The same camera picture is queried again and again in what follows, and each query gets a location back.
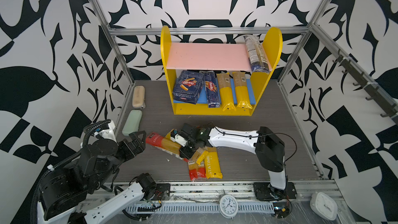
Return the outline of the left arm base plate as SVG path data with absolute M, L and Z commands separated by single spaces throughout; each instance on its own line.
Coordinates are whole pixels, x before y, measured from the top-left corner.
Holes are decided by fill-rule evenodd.
M 152 196 L 152 201 L 162 201 L 166 200 L 170 196 L 171 185 L 169 183 L 157 184 L 154 195 Z

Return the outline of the yellow spaghetti bag with barcode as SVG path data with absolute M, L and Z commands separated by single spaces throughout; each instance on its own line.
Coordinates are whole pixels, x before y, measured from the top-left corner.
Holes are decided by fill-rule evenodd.
M 252 109 L 245 74 L 243 72 L 233 72 L 233 80 L 237 106 L 239 108 Z

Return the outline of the blue Barilla pasta box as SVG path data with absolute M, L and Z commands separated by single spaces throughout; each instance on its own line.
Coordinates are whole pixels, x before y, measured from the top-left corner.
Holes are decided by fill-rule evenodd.
M 196 104 L 204 85 L 204 74 L 183 70 L 176 80 L 172 91 L 173 100 Z

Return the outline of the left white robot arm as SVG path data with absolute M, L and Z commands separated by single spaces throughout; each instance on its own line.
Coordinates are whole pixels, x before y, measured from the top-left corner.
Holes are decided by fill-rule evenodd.
M 129 139 L 116 141 L 112 129 L 86 129 L 81 149 L 54 166 L 39 179 L 34 191 L 30 222 L 32 224 L 103 224 L 131 204 L 154 196 L 157 184 L 150 174 L 143 173 L 127 189 L 104 186 L 120 166 L 146 148 L 146 132 L 132 132 Z M 88 194 L 98 189 L 115 196 L 87 212 L 77 212 L 77 206 Z

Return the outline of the blue Barilla spaghetti bag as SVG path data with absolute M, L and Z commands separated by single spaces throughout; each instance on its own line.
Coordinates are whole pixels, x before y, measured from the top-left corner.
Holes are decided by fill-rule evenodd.
M 208 107 L 219 108 L 221 106 L 221 99 L 217 87 L 217 78 L 214 71 L 204 72 L 204 83 Z

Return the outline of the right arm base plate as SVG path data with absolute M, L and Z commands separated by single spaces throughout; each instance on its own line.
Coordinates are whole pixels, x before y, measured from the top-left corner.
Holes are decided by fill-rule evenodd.
M 255 197 L 259 201 L 281 201 L 296 199 L 297 191 L 294 183 L 287 182 L 285 190 L 277 189 L 270 183 L 253 183 Z

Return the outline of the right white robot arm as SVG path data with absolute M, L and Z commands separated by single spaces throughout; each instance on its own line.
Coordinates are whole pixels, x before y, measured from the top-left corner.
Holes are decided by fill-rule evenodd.
M 286 189 L 285 143 L 267 127 L 258 131 L 236 131 L 213 124 L 194 127 L 185 123 L 181 129 L 172 130 L 170 136 L 173 142 L 181 145 L 180 156 L 188 160 L 205 147 L 229 147 L 253 153 L 268 170 L 271 189 Z

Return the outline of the clear blue label noodle pack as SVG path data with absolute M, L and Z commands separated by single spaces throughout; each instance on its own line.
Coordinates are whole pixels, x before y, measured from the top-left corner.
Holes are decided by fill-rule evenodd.
M 269 68 L 267 56 L 259 38 L 254 35 L 244 35 L 243 37 L 251 71 L 269 74 L 271 69 Z

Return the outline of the plain yellow spaghetti bag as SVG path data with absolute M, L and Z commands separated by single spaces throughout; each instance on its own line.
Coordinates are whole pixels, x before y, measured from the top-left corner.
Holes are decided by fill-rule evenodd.
M 231 87 L 231 80 L 228 73 L 217 74 L 219 93 L 221 98 L 222 110 L 235 111 L 236 107 L 233 100 L 233 93 Z

